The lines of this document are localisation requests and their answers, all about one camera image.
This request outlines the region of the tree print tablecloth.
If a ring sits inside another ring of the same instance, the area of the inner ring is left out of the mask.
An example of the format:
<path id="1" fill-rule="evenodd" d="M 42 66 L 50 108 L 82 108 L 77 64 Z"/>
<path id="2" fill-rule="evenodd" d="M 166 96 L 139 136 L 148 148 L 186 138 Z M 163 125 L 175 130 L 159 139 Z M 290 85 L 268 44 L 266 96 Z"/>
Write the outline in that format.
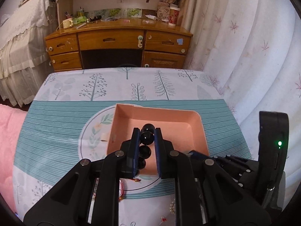
<path id="1" fill-rule="evenodd" d="M 47 77 L 18 138 L 13 166 L 16 214 L 23 219 L 83 158 L 103 159 L 116 103 L 199 113 L 212 156 L 251 153 L 233 110 L 216 91 L 217 79 L 200 71 L 103 68 Z"/>

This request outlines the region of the white floral curtain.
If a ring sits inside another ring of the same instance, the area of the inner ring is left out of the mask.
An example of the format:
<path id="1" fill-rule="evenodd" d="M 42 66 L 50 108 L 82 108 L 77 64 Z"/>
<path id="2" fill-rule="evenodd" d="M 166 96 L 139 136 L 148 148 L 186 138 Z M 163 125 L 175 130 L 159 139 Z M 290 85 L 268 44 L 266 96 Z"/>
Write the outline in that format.
<path id="1" fill-rule="evenodd" d="M 185 67 L 201 70 L 228 104 L 254 158 L 259 112 L 289 116 L 288 204 L 300 184 L 300 17 L 290 0 L 187 0 L 193 34 Z"/>

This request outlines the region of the pink quilt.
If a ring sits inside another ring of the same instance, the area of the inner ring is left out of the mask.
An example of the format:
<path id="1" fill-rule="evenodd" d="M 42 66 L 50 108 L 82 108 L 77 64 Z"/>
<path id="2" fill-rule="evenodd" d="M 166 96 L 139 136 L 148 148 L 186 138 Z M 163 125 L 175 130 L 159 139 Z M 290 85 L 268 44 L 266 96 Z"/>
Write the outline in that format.
<path id="1" fill-rule="evenodd" d="M 1 105 L 1 195 L 13 212 L 16 212 L 13 195 L 13 162 L 17 140 L 26 114 L 26 111 Z"/>

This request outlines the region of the white lace cover furniture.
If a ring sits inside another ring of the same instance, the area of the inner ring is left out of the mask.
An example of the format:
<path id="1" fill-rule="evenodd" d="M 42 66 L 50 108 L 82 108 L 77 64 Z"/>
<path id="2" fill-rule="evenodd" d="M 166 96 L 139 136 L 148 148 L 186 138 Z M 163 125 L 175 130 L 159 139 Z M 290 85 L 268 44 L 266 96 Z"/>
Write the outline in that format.
<path id="1" fill-rule="evenodd" d="M 58 27 L 57 0 L 29 0 L 1 24 L 1 98 L 29 104 L 47 76 L 45 37 Z"/>

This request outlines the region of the wooden desk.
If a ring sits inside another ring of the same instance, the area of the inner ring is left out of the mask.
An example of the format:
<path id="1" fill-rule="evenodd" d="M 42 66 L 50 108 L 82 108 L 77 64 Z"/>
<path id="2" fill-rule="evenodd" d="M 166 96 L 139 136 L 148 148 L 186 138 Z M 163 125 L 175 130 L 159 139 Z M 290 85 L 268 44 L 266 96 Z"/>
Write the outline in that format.
<path id="1" fill-rule="evenodd" d="M 46 49 L 55 71 L 120 67 L 182 68 L 192 33 L 169 26 L 164 0 L 59 0 L 59 22 L 84 10 L 101 20 L 60 27 L 46 36 Z M 147 19 L 154 15 L 157 20 Z"/>

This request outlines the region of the red paper cup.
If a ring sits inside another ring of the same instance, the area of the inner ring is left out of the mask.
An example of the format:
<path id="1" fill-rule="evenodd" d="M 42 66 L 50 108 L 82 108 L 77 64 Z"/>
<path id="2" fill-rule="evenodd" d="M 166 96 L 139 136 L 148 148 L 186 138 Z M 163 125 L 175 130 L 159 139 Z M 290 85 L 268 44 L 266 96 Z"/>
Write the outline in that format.
<path id="1" fill-rule="evenodd" d="M 176 26 L 178 22 L 178 17 L 180 14 L 180 8 L 178 7 L 170 7 L 169 11 L 169 19 L 168 19 L 168 25 L 169 26 Z"/>

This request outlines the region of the white tube bottle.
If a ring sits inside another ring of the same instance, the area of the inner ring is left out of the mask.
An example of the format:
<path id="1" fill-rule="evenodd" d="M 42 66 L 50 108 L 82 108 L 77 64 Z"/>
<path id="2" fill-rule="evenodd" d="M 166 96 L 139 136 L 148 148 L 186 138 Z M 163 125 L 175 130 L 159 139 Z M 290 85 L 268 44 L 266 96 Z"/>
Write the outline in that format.
<path id="1" fill-rule="evenodd" d="M 154 16 L 154 15 L 146 15 L 145 17 L 146 17 L 147 19 L 151 19 L 151 20 L 154 20 L 154 21 L 157 20 L 157 17 Z"/>

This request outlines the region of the white mug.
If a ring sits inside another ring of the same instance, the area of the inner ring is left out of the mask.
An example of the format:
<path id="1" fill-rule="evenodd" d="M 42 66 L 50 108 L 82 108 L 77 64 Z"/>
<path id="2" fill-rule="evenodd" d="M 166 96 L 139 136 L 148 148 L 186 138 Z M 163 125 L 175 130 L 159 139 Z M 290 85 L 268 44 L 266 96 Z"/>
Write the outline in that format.
<path id="1" fill-rule="evenodd" d="M 70 27 L 73 27 L 74 26 L 73 19 L 68 18 L 68 19 L 63 20 L 62 25 L 63 25 L 64 29 L 69 29 Z"/>

